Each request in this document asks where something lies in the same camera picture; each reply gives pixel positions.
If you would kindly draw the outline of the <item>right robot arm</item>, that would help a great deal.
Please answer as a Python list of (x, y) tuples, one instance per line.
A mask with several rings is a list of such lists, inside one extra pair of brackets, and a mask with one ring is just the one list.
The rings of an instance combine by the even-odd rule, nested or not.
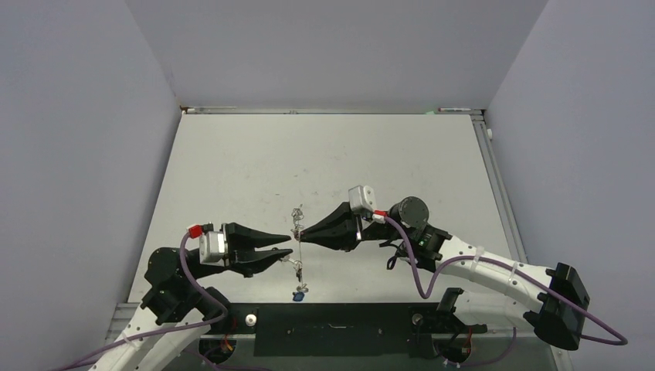
[(397, 260), (406, 261), (424, 299), (443, 274), (491, 291), (471, 294), (453, 288), (455, 297), (444, 297), (436, 310), (438, 324), (447, 331), (487, 324), (531, 328), (549, 345), (569, 351), (579, 348), (589, 296), (573, 267), (530, 265), (466, 243), (432, 226), (429, 208), (418, 197), (408, 196), (388, 210), (343, 202), (295, 236), (302, 243), (331, 250), (352, 251), (364, 241), (393, 246), (395, 254), (387, 268), (392, 269)]

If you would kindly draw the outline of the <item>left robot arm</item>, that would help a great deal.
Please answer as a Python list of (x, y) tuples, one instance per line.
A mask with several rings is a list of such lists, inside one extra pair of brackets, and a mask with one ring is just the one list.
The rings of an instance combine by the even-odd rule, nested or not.
[(232, 325), (229, 299), (199, 279), (224, 272), (251, 278), (291, 254), (288, 235), (238, 223), (190, 226), (179, 247), (160, 247), (148, 259), (150, 284), (116, 340), (97, 350), (92, 370), (160, 370), (191, 342)]

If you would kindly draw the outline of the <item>large grey keyring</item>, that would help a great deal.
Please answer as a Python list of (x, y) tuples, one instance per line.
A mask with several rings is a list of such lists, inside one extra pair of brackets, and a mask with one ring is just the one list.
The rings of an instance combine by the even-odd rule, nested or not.
[(304, 219), (304, 214), (302, 211), (303, 205), (300, 204), (292, 210), (291, 217), (293, 221), (294, 228), (292, 229), (292, 234), (294, 239), (297, 241), (297, 259), (294, 261), (294, 269), (298, 279), (297, 293), (306, 294), (308, 292), (307, 284), (304, 281), (303, 276), (303, 258), (302, 258), (302, 247), (301, 247), (301, 234), (304, 229), (302, 225), (302, 220)]

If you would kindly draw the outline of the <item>black headed key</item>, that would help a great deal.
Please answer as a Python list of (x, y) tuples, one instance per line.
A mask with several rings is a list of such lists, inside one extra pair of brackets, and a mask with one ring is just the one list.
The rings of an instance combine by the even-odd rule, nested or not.
[(281, 262), (283, 263), (289, 263), (289, 264), (295, 264), (296, 261), (295, 259), (291, 258), (290, 256), (286, 256), (280, 259)]

